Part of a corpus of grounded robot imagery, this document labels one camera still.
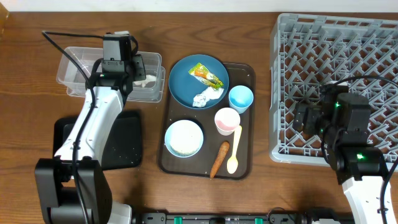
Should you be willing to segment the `white tissue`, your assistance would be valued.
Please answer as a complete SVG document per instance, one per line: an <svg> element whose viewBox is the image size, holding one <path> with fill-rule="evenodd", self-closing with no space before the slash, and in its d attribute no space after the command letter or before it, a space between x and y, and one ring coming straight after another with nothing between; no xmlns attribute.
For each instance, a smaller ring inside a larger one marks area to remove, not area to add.
<svg viewBox="0 0 398 224"><path fill-rule="evenodd" d="M157 77L154 76L154 75L146 75L146 79L145 80L135 81L134 85L144 88L148 83L155 82L156 79L157 79Z"/></svg>
<svg viewBox="0 0 398 224"><path fill-rule="evenodd" d="M223 94L223 92L224 92L223 88L216 89L209 86L206 90L204 90L200 94L197 94L193 98L192 106L194 108L204 108L210 100L219 99Z"/></svg>

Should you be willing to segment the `dark blue plate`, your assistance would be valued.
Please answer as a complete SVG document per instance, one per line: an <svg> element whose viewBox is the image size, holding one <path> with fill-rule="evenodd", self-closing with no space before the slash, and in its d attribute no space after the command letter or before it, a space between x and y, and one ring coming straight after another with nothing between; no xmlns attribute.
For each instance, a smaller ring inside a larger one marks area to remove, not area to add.
<svg viewBox="0 0 398 224"><path fill-rule="evenodd" d="M197 63L204 65L224 84L224 91L221 96L218 99L208 101L202 108L193 107L193 99L208 87L188 72ZM172 67L169 75L169 90L171 95L181 105L194 110L204 110L218 104L226 96L229 86L229 75L226 67L217 58L209 55L194 54L184 57Z"/></svg>

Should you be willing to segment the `light blue cup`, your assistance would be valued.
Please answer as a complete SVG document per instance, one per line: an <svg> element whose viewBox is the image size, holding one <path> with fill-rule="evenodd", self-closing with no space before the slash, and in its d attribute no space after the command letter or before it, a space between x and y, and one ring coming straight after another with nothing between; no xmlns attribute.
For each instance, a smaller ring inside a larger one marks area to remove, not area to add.
<svg viewBox="0 0 398 224"><path fill-rule="evenodd" d="M254 102L254 93L244 85L234 86L228 95L229 106L239 114L244 113Z"/></svg>

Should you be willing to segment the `green orange snack wrapper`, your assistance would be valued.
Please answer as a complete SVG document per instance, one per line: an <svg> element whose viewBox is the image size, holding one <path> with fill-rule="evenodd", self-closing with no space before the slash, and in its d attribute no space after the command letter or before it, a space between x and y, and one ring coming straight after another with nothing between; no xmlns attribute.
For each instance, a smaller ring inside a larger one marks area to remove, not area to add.
<svg viewBox="0 0 398 224"><path fill-rule="evenodd" d="M211 73L203 64L197 63L188 73L194 76L202 84L212 87L215 90L224 87L224 83L213 73Z"/></svg>

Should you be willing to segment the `pink white cup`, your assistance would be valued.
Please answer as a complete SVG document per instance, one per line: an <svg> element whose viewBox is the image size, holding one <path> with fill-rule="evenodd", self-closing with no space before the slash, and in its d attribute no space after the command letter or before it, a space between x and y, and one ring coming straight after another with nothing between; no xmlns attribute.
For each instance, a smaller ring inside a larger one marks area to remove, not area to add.
<svg viewBox="0 0 398 224"><path fill-rule="evenodd" d="M232 108L222 108L215 114L215 125L218 132L228 136L240 125L240 115Z"/></svg>

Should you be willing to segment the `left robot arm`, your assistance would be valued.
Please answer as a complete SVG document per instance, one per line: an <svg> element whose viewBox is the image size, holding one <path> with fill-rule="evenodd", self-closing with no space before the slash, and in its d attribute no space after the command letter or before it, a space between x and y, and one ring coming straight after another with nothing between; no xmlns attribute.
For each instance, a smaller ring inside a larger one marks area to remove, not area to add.
<svg viewBox="0 0 398 224"><path fill-rule="evenodd" d="M53 158L38 160L34 175L45 223L132 223L133 208L115 202L101 167L111 128L135 81L146 79L139 44L128 31L107 33L103 57L85 79L85 102Z"/></svg>

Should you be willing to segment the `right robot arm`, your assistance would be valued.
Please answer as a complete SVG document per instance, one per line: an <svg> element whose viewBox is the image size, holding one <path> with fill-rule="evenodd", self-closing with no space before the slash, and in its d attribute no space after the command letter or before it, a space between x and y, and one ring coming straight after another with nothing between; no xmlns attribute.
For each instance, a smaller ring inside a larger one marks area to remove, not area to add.
<svg viewBox="0 0 398 224"><path fill-rule="evenodd" d="M336 172L355 223L395 223L388 168L380 149L368 144L369 100L346 85L321 87L317 105L298 103L293 128L317 135L326 163Z"/></svg>

